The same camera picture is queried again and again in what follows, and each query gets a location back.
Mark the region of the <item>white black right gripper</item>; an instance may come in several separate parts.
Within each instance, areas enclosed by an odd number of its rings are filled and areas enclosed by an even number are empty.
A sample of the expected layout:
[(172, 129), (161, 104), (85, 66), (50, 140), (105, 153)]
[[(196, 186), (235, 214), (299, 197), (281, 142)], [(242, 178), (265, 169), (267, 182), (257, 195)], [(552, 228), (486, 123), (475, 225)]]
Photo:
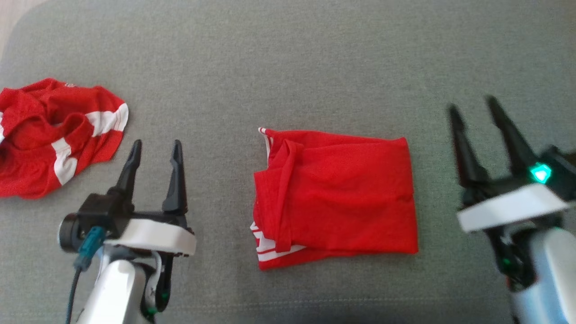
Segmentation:
[[(533, 178), (538, 159), (524, 136), (495, 96), (486, 96), (492, 120), (500, 130), (508, 153), (509, 170), (515, 177)], [(455, 104), (448, 107), (453, 152), (462, 208), (457, 219), (463, 232), (483, 232), (495, 255), (498, 271), (512, 292), (538, 282), (556, 291), (571, 287), (571, 235), (564, 229), (563, 213), (570, 196), (551, 185), (506, 179), (488, 183), (487, 170), (479, 163), (466, 134), (466, 125)]]

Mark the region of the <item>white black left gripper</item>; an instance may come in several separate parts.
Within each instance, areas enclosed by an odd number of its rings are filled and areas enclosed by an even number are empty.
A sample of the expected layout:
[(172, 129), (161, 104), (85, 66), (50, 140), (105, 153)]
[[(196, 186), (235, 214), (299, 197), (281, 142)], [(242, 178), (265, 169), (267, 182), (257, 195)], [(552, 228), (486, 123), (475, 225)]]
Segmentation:
[[(117, 184), (108, 189), (122, 213), (132, 213), (135, 176), (140, 166), (142, 140), (132, 144)], [(171, 152), (171, 178), (162, 211), (185, 215), (187, 202), (185, 164), (181, 141)], [(175, 257), (193, 256), (196, 237), (187, 226), (132, 219), (120, 238), (103, 245), (103, 297), (113, 316), (155, 316), (171, 297), (171, 271)]]

